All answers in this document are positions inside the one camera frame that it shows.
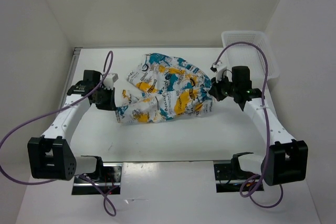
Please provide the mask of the patterned white teal yellow shorts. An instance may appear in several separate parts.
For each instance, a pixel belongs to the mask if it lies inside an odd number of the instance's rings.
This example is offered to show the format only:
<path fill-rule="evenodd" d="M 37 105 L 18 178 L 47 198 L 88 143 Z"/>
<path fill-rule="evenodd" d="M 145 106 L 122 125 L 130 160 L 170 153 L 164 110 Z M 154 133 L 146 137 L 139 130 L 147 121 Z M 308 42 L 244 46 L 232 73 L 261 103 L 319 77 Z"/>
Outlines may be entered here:
<path fill-rule="evenodd" d="M 116 108 L 118 123 L 162 123 L 213 110 L 210 78 L 183 58 L 146 54 L 126 80 L 138 91 L 122 91 L 122 103 Z"/>

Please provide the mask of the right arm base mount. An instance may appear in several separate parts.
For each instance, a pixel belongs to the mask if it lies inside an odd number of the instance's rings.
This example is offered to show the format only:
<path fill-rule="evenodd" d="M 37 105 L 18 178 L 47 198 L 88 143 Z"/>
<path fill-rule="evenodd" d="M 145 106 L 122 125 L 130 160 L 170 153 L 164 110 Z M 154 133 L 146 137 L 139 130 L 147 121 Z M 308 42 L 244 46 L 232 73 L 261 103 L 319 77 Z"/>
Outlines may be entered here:
<path fill-rule="evenodd" d="M 251 172 L 235 172 L 229 160 L 214 162 L 213 166 L 217 193 L 239 192 L 243 182 L 253 175 Z"/>

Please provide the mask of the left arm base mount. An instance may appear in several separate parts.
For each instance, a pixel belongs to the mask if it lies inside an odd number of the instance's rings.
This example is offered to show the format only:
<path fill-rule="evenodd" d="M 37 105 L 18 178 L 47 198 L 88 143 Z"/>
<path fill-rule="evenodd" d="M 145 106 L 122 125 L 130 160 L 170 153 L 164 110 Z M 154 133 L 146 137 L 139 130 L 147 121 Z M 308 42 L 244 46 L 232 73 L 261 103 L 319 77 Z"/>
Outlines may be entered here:
<path fill-rule="evenodd" d="M 122 163 L 104 163 L 101 174 L 87 175 L 95 185 L 108 195 L 119 195 L 121 191 Z M 76 176 L 73 181 L 72 195 L 99 195 L 100 193 L 86 180 Z"/>

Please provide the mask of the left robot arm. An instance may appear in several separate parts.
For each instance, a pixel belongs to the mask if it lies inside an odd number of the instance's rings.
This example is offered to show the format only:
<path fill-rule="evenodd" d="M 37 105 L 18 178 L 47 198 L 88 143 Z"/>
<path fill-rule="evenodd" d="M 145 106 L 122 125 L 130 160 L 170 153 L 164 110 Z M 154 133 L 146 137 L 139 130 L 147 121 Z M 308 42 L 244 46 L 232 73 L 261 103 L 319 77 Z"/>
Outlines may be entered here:
<path fill-rule="evenodd" d="M 104 178 L 101 157 L 75 157 L 70 142 L 91 105 L 99 110 L 116 110 L 114 83 L 117 80 L 116 73 L 103 76 L 98 71 L 85 70 L 83 79 L 70 87 L 65 104 L 51 126 L 40 137 L 32 137 L 27 144 L 33 178 L 71 180 L 81 174 L 86 174 L 93 182 Z"/>

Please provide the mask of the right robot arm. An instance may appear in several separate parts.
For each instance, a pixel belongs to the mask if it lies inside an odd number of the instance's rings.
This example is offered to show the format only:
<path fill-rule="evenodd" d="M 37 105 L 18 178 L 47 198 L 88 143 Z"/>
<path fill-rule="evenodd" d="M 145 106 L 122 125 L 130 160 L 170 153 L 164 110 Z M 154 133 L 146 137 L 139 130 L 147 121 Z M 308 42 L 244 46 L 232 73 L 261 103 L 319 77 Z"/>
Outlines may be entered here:
<path fill-rule="evenodd" d="M 243 178 L 248 172 L 261 175 L 268 186 L 302 181 L 306 177 L 308 146 L 297 141 L 279 122 L 262 97 L 259 88 L 252 87 L 247 66 L 232 67 L 228 78 L 227 66 L 213 65 L 216 74 L 211 79 L 209 94 L 217 101 L 231 97 L 250 118 L 266 143 L 265 156 L 251 152 L 238 153 L 231 159 L 230 172 Z"/>

